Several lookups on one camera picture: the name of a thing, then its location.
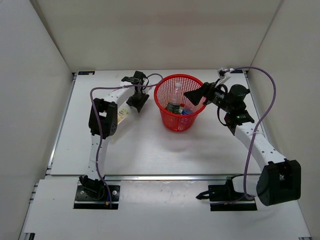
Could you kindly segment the white juice bottle fruit label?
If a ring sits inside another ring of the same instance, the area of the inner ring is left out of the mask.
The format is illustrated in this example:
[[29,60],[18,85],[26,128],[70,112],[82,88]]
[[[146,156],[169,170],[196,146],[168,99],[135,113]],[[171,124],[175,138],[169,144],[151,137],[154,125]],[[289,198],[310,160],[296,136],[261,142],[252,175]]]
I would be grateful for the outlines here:
[[119,125],[131,113],[131,107],[128,105],[120,107],[117,112],[117,124]]

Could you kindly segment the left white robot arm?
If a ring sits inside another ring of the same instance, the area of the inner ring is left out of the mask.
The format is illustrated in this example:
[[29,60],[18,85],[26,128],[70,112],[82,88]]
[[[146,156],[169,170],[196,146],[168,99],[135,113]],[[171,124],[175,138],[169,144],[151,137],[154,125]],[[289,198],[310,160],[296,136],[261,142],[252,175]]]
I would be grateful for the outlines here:
[[85,175],[79,181],[86,194],[94,201],[111,197],[110,188],[105,180],[104,165],[108,144],[118,128],[118,110],[122,105],[135,108],[138,112],[149,98],[149,79],[141,71],[133,76],[125,76],[119,86],[111,87],[111,92],[103,98],[93,98],[95,87],[90,91],[91,110],[88,127],[91,134],[91,150]]

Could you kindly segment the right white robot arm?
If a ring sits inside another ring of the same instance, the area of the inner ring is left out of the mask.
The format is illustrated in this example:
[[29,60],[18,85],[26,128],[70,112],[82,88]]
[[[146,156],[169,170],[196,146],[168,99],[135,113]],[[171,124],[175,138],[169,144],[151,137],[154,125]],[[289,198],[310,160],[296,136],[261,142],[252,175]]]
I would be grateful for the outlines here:
[[205,105],[213,103],[225,111],[224,125],[243,143],[248,156],[254,158],[261,170],[252,186],[247,185],[247,172],[242,176],[242,186],[237,182],[226,185],[224,193],[227,198],[236,200],[251,190],[248,195],[258,197],[265,206],[298,200],[301,197],[301,165],[279,153],[259,132],[259,123],[250,116],[244,102],[249,94],[250,90],[240,84],[227,90],[225,85],[206,82],[183,95],[194,105],[205,99]]

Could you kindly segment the clear bottle blue label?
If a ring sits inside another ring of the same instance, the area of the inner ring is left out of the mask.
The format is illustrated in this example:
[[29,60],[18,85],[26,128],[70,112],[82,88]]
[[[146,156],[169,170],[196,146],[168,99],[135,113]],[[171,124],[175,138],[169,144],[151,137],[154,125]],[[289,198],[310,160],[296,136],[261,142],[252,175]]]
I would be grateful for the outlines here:
[[187,107],[187,106],[185,106],[181,111],[182,115],[190,115],[192,113],[193,113],[193,110],[190,107]]

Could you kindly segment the clear bottle green label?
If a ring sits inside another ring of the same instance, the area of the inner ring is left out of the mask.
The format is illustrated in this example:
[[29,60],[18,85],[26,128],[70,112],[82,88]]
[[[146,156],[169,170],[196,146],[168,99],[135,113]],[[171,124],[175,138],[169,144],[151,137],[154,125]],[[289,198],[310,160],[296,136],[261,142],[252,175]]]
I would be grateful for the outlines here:
[[174,89],[169,96],[169,100],[166,108],[170,113],[173,113],[173,114],[180,113],[182,96],[183,96],[182,84],[179,82],[176,82],[174,85]]

